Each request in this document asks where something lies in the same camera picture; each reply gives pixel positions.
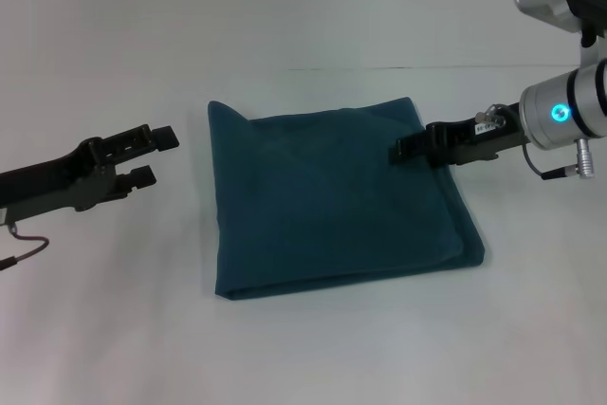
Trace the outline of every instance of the wire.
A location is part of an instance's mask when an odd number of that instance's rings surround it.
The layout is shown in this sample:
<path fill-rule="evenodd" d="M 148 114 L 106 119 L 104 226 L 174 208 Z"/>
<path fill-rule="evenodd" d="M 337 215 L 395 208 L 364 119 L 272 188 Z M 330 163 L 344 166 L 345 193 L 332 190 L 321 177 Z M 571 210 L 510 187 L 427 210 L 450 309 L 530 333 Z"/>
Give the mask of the wire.
<path fill-rule="evenodd" d="M 28 253 L 24 253 L 23 255 L 11 256 L 9 258 L 5 258 L 4 260 L 0 260 L 0 270 L 4 270 L 8 267 L 13 267 L 17 263 L 24 261 L 27 258 L 31 258 L 36 253 L 40 253 L 42 250 L 46 249 L 50 244 L 48 238 L 44 236 L 22 236 L 21 234 L 19 234 L 17 230 L 17 225 L 15 225 L 14 223 L 9 224 L 9 232 L 12 237 L 19 241 L 38 241 L 42 242 L 42 245 L 34 250 L 29 251 Z"/>
<path fill-rule="evenodd" d="M 494 106 L 496 108 L 506 111 L 512 117 L 512 119 L 516 122 L 516 126 L 518 127 L 519 131 L 521 132 L 521 136 L 523 136 L 523 138 L 524 138 L 523 144 L 521 145 L 521 147 L 523 148 L 524 161 L 527 162 L 527 165 L 529 165 L 529 168 L 531 168 L 531 171 L 533 171 L 539 177 L 542 177 L 543 173 L 540 170 L 538 170 L 538 168 L 533 164 L 533 162 L 531 161 L 531 157 L 529 156 L 529 151 L 527 151 L 526 137 L 524 135 L 523 125 L 521 124 L 519 115 L 516 114 L 514 112 L 514 110 L 506 104 L 495 104 Z"/>

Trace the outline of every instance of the label sticker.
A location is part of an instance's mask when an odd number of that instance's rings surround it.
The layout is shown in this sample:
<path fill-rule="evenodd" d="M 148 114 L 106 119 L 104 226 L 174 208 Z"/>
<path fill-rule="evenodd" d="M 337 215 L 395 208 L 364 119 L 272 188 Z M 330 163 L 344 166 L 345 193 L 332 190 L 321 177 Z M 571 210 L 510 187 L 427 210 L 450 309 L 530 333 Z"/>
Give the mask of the label sticker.
<path fill-rule="evenodd" d="M 488 123 L 477 123 L 474 125 L 474 134 L 483 135 L 484 133 L 495 130 L 496 128 L 497 127 L 495 125 L 489 125 Z"/>

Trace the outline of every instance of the white table surface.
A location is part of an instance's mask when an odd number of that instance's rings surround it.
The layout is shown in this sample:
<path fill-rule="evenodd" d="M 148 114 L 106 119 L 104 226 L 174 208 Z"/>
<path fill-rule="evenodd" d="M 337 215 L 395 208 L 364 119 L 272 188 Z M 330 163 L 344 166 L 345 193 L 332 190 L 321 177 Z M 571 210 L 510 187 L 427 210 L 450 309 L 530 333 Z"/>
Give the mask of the white table surface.
<path fill-rule="evenodd" d="M 19 224 L 0 277 L 0 403 L 603 404 L 607 145 L 543 183 L 521 151 L 453 170 L 478 268 L 229 302 L 206 104 L 254 118 L 411 97 L 460 120 L 578 62 L 512 0 L 0 0 L 0 171 L 149 123 L 158 183 Z M 571 149 L 531 151 L 538 166 Z M 2 257 L 29 246 L 0 232 Z"/>

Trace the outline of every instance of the folded towel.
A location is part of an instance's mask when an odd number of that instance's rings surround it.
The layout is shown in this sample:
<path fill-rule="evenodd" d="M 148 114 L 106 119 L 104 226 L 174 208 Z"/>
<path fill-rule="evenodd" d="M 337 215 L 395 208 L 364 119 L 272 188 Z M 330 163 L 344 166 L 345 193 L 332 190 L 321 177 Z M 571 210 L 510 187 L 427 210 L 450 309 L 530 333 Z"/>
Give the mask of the folded towel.
<path fill-rule="evenodd" d="M 457 267 L 485 249 L 451 179 L 388 163 L 423 130 L 410 99 L 247 120 L 209 104 L 215 292 L 245 299 Z"/>

